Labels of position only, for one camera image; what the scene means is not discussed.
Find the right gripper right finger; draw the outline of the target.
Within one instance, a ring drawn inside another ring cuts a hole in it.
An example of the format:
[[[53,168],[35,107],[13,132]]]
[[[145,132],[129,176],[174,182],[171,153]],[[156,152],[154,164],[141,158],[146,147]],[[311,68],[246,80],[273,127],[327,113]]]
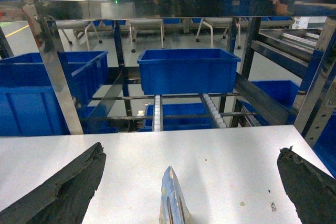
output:
[[[335,179],[295,153],[280,150],[277,167],[283,188],[302,223],[335,223]]]

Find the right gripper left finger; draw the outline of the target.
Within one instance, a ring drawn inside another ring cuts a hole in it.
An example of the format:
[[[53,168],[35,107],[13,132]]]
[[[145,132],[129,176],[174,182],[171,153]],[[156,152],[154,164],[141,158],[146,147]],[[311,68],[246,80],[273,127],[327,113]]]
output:
[[[1,211],[1,223],[82,223],[106,164],[97,142]]]

